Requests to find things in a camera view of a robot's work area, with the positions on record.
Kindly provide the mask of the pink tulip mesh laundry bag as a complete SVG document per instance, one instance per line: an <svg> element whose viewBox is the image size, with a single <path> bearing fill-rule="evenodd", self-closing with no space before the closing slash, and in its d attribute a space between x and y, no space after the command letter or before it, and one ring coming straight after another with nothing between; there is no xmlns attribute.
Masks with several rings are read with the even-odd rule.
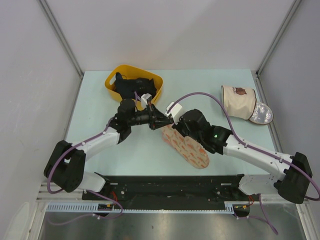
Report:
<svg viewBox="0 0 320 240"><path fill-rule="evenodd" d="M161 128L162 139L173 147L190 165L196 169L205 169L210 158L203 146L189 136L183 137L171 125Z"/></svg>

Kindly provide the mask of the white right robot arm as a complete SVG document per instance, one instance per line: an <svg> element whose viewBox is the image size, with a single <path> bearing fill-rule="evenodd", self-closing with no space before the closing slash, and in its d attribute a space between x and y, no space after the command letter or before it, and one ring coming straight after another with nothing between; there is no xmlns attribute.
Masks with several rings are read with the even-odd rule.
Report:
<svg viewBox="0 0 320 240"><path fill-rule="evenodd" d="M182 136L192 138L207 152L237 158L268 172L276 179L273 187L283 199L294 204L306 199L313 174L304 154L262 149L239 138L230 129L211 125L198 109L178 113L173 120L174 128Z"/></svg>

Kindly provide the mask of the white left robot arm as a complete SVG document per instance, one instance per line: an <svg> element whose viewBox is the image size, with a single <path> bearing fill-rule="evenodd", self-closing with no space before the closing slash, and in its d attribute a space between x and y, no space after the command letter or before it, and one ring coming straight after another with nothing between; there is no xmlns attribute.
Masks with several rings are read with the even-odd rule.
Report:
<svg viewBox="0 0 320 240"><path fill-rule="evenodd" d="M81 189L93 192L100 200L107 199L111 188L102 175L85 171L86 161L123 142L133 126L148 125L151 130L156 130L173 122L172 116L160 112L150 101L144 109L138 110L132 99L122 100L102 132L79 143L61 140L56 144L43 173L47 178L47 191L59 193L51 189L51 183L54 183L60 191L71 193Z"/></svg>

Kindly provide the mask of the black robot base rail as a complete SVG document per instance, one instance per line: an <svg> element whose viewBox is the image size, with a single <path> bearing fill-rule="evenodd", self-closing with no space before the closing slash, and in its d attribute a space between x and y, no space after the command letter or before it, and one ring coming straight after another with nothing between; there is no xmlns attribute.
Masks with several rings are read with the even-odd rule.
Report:
<svg viewBox="0 0 320 240"><path fill-rule="evenodd" d="M122 207L190 206L191 204L259 201L256 194L239 190L243 177L220 176L106 176L106 184L95 195L82 194L85 201L116 199Z"/></svg>

